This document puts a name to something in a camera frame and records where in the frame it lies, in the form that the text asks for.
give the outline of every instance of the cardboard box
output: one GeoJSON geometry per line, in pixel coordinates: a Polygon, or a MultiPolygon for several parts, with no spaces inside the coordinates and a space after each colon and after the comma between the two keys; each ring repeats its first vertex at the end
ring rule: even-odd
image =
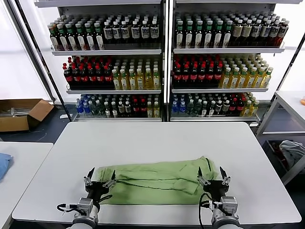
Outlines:
{"type": "Polygon", "coordinates": [[[36,127],[54,108],[43,99],[8,99],[0,100],[0,112],[15,108],[30,108],[25,116],[0,117],[0,132],[29,130],[36,127]]]}

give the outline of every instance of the folded garment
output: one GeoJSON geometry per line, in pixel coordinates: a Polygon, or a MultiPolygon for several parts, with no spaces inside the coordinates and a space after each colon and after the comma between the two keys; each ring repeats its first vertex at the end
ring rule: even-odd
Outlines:
{"type": "Polygon", "coordinates": [[[9,162],[12,159],[12,157],[8,154],[1,154],[0,153],[0,180],[5,175],[6,171],[9,167],[9,162]]]}
{"type": "Polygon", "coordinates": [[[198,167],[206,179],[216,179],[213,162],[204,156],[190,161],[100,167],[96,180],[109,181],[114,170],[117,180],[109,193],[113,197],[102,204],[198,204],[203,193],[197,181],[198,167]]]}

